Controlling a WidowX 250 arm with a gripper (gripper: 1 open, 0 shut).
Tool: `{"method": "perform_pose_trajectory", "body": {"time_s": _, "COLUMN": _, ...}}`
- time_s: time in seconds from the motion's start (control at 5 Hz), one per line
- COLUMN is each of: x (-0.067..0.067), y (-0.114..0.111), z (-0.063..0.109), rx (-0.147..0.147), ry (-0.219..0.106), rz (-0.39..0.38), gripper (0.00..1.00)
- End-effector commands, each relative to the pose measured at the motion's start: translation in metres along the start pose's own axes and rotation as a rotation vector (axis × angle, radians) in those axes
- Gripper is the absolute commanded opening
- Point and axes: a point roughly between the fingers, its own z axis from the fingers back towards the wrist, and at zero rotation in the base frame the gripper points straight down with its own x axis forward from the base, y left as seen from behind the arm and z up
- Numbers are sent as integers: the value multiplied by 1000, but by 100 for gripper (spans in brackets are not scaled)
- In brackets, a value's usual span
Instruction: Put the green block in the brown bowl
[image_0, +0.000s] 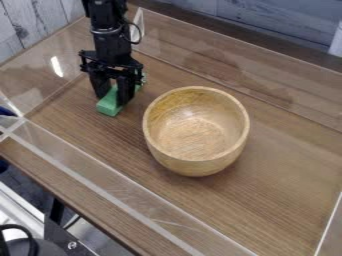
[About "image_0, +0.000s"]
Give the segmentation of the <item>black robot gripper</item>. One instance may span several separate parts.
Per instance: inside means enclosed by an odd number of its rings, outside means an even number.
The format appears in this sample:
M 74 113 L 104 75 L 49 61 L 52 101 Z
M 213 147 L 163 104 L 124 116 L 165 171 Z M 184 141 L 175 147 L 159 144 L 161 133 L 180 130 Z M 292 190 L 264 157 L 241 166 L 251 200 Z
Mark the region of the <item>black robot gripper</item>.
M 142 64 L 133 59 L 132 41 L 128 27 L 90 29 L 93 50 L 81 50 L 80 70 L 88 74 L 94 95 L 101 99 L 109 89 L 109 79 L 116 79 L 117 105 L 124 106 L 134 95 L 134 81 L 142 79 Z

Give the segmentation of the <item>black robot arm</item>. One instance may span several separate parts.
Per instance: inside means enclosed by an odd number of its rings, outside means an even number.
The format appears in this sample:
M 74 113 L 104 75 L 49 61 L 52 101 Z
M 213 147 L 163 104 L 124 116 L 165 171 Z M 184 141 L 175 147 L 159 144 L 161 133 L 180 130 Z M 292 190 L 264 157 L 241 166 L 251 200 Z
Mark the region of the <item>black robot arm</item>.
M 88 74 L 94 95 L 101 99 L 116 81 L 117 106 L 124 106 L 134 96 L 134 86 L 141 84 L 142 64 L 132 57 L 129 27 L 125 18 L 126 0 L 81 0 L 85 17 L 90 21 L 93 50 L 80 50 L 80 70 Z

